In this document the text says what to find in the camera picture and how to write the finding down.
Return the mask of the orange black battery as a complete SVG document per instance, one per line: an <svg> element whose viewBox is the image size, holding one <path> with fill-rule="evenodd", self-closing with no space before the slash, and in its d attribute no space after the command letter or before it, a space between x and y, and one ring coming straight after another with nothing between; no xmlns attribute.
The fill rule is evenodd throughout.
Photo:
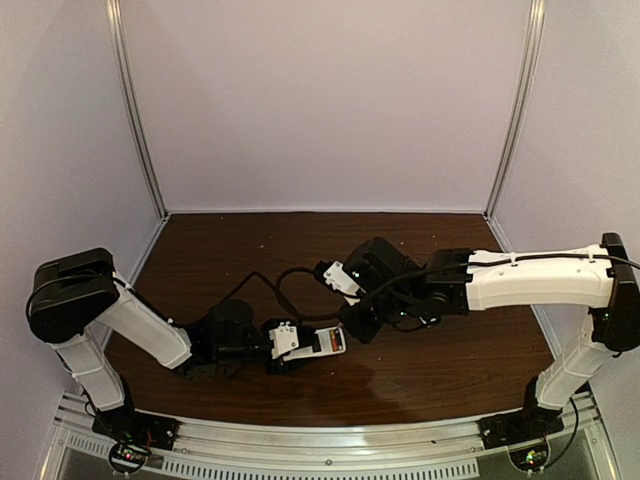
<svg viewBox="0 0 640 480"><path fill-rule="evenodd" d="M330 330L329 337L331 340L332 351L342 352L346 349L344 335L341 328L336 327Z"/></svg>

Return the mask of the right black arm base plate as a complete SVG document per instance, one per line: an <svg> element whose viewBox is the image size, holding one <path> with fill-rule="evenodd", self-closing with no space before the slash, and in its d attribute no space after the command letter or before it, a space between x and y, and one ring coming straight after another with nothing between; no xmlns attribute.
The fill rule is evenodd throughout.
<svg viewBox="0 0 640 480"><path fill-rule="evenodd" d="M560 410L540 407L483 417L477 421L485 449L519 444L560 432Z"/></svg>

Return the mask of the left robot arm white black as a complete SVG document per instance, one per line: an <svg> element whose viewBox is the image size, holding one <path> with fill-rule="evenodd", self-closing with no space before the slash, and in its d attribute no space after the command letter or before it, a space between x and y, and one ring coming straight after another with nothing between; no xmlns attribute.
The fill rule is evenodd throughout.
<svg viewBox="0 0 640 480"><path fill-rule="evenodd" d="M234 360L278 360L299 345L295 326L285 321L259 334L252 308L240 300L225 300L202 319L177 324L117 273L104 248L40 265L25 313L32 333L54 349L88 394L98 425L115 439L131 438L141 426L129 387L96 343L93 326L109 328L184 376Z"/></svg>

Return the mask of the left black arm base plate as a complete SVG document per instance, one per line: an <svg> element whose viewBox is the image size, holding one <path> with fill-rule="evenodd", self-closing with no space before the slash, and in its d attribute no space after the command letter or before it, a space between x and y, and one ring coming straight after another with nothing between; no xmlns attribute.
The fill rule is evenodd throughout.
<svg viewBox="0 0 640 480"><path fill-rule="evenodd" d="M91 429L117 442L171 451L179 426L174 418L117 409L98 411Z"/></svg>

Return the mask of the white remote control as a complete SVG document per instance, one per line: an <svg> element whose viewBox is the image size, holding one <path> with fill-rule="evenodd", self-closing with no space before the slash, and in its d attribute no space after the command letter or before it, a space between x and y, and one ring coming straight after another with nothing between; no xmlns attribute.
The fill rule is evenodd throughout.
<svg viewBox="0 0 640 480"><path fill-rule="evenodd" d="M316 329L309 326L298 328L299 347L292 353L285 356L286 362L309 358L321 358L343 354L347 351L347 343L344 336L346 349L342 352L333 352L329 332L331 329L340 326Z"/></svg>

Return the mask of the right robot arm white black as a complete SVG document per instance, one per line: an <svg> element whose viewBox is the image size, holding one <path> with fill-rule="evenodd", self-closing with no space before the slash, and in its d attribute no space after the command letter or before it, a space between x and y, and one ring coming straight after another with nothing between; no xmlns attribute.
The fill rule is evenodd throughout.
<svg viewBox="0 0 640 480"><path fill-rule="evenodd" d="M342 321L370 341L384 321L409 317L430 326L445 316L521 305L569 304L587 317L560 357L526 387L521 423L554 421L574 392L610 358L639 346L639 286L621 238L538 253L442 249L424 265L375 237L324 273L349 303Z"/></svg>

